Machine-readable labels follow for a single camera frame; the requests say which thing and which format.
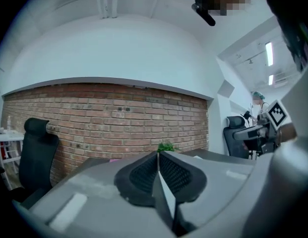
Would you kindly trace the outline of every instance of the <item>chair headrest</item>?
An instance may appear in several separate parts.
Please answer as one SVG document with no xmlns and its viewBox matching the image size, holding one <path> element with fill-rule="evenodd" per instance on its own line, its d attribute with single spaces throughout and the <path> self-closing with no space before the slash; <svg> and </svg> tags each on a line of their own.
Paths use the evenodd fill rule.
<svg viewBox="0 0 308 238">
<path fill-rule="evenodd" d="M 227 117 L 229 120 L 229 128 L 239 128 L 245 125 L 243 117 Z"/>
<path fill-rule="evenodd" d="M 42 137 L 46 135 L 46 125 L 48 120 L 41 120 L 37 118 L 29 118 L 24 125 L 25 131 L 34 136 Z"/>
</svg>

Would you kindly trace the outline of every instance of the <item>fluorescent light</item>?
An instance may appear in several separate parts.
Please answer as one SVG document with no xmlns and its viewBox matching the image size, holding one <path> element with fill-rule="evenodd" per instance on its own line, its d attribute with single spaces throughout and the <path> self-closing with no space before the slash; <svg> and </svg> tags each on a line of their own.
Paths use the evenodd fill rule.
<svg viewBox="0 0 308 238">
<path fill-rule="evenodd" d="M 273 65 L 273 47 L 272 43 L 266 43 L 266 52 L 267 52 L 267 59 L 268 59 L 268 66 Z"/>
<path fill-rule="evenodd" d="M 268 79 L 268 85 L 272 85 L 273 84 L 273 79 L 274 79 L 274 75 L 270 75 L 269 79 Z"/>
</svg>

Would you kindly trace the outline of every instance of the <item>brick wall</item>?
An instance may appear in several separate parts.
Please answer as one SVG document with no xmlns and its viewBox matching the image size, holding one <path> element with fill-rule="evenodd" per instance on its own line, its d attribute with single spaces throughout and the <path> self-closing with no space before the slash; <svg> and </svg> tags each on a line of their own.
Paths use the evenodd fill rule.
<svg viewBox="0 0 308 238">
<path fill-rule="evenodd" d="M 55 184 L 89 157 L 120 159 L 157 150 L 162 141 L 182 151 L 208 147 L 205 100 L 113 84 L 63 84 L 5 96 L 1 124 L 24 132 L 30 117 L 48 119 L 60 145 Z"/>
</svg>

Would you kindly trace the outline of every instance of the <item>black office chair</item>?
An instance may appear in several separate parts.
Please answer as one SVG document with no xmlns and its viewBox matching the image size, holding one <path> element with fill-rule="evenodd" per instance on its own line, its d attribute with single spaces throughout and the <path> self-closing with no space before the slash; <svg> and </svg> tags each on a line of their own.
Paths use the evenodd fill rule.
<svg viewBox="0 0 308 238">
<path fill-rule="evenodd" d="M 225 141 L 228 145 L 229 155 L 248 159 L 250 153 L 245 149 L 244 142 L 235 140 L 233 133 L 241 129 L 245 129 L 245 120 L 243 117 L 227 117 L 229 120 L 229 127 L 223 129 Z"/>
<path fill-rule="evenodd" d="M 13 200 L 29 209 L 51 188 L 50 168 L 59 138 L 46 131 L 48 120 L 30 118 L 25 122 L 25 137 L 19 164 L 19 180 L 23 188 L 10 191 Z"/>
</svg>

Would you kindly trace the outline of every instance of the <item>green plant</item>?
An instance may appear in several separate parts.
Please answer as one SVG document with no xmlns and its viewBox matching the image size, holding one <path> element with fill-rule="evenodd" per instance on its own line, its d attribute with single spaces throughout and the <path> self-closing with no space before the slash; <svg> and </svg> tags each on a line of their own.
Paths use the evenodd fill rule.
<svg viewBox="0 0 308 238">
<path fill-rule="evenodd" d="M 172 152 L 175 152 L 175 150 L 180 151 L 180 149 L 175 147 L 171 142 L 166 142 L 166 143 L 160 143 L 158 145 L 157 152 L 158 153 L 160 153 L 161 151 L 172 151 Z"/>
</svg>

